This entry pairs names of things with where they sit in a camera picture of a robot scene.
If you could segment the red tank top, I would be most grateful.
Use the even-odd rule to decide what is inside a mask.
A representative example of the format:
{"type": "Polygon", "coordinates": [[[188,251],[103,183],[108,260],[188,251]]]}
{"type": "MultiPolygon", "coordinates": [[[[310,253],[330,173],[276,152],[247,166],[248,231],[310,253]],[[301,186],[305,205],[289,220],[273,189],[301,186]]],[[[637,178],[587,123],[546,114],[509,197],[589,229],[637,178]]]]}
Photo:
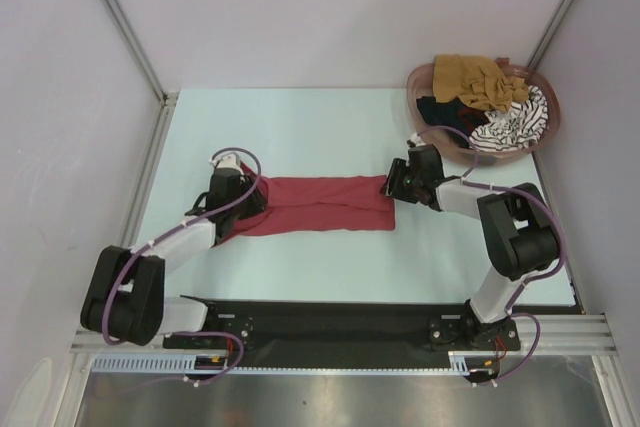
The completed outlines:
{"type": "Polygon", "coordinates": [[[392,231],[394,201],[382,194],[386,177],[263,177],[255,199],[233,220],[223,244],[238,236],[265,237],[293,232],[392,231]]]}

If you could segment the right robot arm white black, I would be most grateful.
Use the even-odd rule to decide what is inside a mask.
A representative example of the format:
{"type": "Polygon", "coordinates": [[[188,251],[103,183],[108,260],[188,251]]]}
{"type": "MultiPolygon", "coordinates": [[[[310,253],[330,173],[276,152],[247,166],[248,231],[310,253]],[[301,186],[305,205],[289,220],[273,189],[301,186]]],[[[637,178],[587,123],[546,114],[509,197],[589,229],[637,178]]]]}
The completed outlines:
{"type": "Polygon", "coordinates": [[[459,318],[429,320],[429,348],[487,351],[515,338],[515,300],[561,253],[560,236],[538,188],[531,183],[507,189],[482,186],[465,177],[446,176],[436,147],[422,145],[411,147],[406,160],[392,161],[381,193],[437,212],[461,214],[481,225],[491,267],[459,318]]]}

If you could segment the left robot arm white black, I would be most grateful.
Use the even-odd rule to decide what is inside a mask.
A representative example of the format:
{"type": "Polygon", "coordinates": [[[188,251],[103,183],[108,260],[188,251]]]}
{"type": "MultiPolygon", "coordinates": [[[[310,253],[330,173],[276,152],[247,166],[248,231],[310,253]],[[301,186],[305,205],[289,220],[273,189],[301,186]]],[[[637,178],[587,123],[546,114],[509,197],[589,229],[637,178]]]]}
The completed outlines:
{"type": "Polygon", "coordinates": [[[238,221],[264,212],[260,180],[260,174],[242,167],[216,167],[209,190],[176,227],[138,247],[104,248],[81,308],[81,326],[111,345],[145,346],[158,335],[172,334],[186,334],[202,347],[214,344],[221,323],[208,314],[207,303],[167,296],[165,280],[230,238],[238,221]]]}

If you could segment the mustard yellow tank top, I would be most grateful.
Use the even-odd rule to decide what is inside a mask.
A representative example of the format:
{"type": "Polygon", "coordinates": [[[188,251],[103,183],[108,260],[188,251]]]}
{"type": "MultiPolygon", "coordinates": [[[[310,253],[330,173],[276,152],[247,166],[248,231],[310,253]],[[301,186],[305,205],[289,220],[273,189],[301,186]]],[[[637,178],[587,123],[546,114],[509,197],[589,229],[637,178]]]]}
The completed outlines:
{"type": "Polygon", "coordinates": [[[458,99],[472,109],[502,113],[529,98],[525,80],[506,75],[494,60],[458,54],[435,57],[432,92],[438,103],[458,99]]]}

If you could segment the black white striped tank top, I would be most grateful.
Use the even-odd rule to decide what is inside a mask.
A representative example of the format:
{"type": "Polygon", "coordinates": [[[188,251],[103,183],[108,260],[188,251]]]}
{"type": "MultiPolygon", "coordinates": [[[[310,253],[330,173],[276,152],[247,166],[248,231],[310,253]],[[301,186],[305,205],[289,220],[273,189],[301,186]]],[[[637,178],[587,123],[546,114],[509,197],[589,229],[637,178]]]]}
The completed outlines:
{"type": "Polygon", "coordinates": [[[548,102],[537,86],[529,86],[524,103],[513,102],[506,113],[487,111],[488,123],[469,135],[471,144],[487,152],[513,152],[533,147],[548,126],[548,102]]]}

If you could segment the pink translucent laundry basket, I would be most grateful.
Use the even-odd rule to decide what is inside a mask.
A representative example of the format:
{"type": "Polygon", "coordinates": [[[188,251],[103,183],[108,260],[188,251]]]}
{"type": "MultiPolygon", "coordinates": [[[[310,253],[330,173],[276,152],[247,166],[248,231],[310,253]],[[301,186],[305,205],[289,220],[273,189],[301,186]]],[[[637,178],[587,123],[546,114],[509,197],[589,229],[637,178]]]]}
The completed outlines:
{"type": "MultiPolygon", "coordinates": [[[[548,120],[541,132],[540,139],[531,147],[521,149],[511,149],[508,151],[491,151],[482,149],[480,153],[480,164],[484,166],[502,166],[513,164],[514,162],[533,153],[537,148],[547,145],[557,133],[561,123],[560,103],[556,93],[548,80],[540,73],[531,68],[512,64],[509,58],[496,58],[494,63],[507,76],[522,78],[528,87],[536,87],[547,100],[548,120]]],[[[418,99],[432,94],[433,76],[435,63],[427,63],[416,67],[407,79],[406,92],[408,110],[413,120],[418,137],[427,144],[434,144],[442,156],[447,160],[458,164],[469,165],[472,161],[473,152],[470,147],[459,145],[461,138],[445,130],[425,129],[432,126],[419,113],[418,99]]]]}

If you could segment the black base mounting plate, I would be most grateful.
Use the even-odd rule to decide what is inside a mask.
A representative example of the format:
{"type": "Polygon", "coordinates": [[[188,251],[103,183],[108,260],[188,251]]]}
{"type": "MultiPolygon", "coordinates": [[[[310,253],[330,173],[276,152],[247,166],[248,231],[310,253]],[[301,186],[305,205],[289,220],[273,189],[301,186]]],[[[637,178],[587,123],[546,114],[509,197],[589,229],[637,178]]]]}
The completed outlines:
{"type": "Polygon", "coordinates": [[[452,351],[515,353],[514,319],[483,327],[462,304],[206,301],[204,332],[238,337],[244,368],[408,370],[444,367],[452,351]]]}

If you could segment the left aluminium corner post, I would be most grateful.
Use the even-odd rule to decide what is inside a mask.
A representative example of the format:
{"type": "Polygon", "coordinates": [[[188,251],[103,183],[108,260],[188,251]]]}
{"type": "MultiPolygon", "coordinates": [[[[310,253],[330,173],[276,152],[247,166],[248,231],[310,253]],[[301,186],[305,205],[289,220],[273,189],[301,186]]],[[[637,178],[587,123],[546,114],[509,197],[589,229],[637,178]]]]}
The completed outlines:
{"type": "Polygon", "coordinates": [[[134,63],[139,69],[147,87],[153,94],[154,98],[163,104],[167,98],[165,89],[162,87],[161,82],[155,69],[153,68],[151,61],[136,34],[133,25],[131,24],[128,15],[126,14],[120,0],[100,0],[109,17],[113,21],[116,30],[121,36],[125,47],[129,51],[134,63]]]}

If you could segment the aluminium corner post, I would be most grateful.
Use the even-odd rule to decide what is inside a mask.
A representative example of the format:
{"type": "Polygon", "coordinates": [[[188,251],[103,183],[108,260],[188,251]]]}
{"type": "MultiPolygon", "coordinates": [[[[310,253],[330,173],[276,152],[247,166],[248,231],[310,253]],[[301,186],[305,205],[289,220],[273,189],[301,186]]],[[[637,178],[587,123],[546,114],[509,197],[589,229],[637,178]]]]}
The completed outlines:
{"type": "Polygon", "coordinates": [[[100,0],[109,17],[113,21],[116,30],[121,36],[125,47],[129,51],[134,63],[139,69],[147,87],[153,94],[154,98],[163,104],[167,98],[165,89],[162,87],[161,82],[155,69],[153,68],[151,61],[136,34],[133,25],[131,24],[128,15],[126,14],[120,0],[100,0]]]}
{"type": "Polygon", "coordinates": [[[537,70],[577,0],[560,0],[531,54],[527,66],[537,70]]]}

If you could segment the aluminium frame rail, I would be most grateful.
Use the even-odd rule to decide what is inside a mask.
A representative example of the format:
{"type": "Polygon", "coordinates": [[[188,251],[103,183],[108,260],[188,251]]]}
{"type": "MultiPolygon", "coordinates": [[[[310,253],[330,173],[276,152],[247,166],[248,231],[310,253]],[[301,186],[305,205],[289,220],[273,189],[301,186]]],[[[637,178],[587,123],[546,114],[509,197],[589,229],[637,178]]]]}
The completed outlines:
{"type": "Polygon", "coordinates": [[[540,315],[537,323],[517,317],[516,327],[526,353],[539,333],[538,356],[615,356],[617,348],[609,324],[599,315],[540,315]]]}

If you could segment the right aluminium corner post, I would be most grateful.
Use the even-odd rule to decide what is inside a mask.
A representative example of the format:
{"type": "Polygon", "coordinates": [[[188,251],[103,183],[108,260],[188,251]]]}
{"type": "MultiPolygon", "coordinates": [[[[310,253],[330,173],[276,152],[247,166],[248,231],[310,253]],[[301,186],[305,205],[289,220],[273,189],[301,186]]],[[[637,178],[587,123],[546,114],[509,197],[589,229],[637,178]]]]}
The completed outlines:
{"type": "Polygon", "coordinates": [[[560,0],[531,54],[527,66],[537,70],[577,0],[560,0]]]}

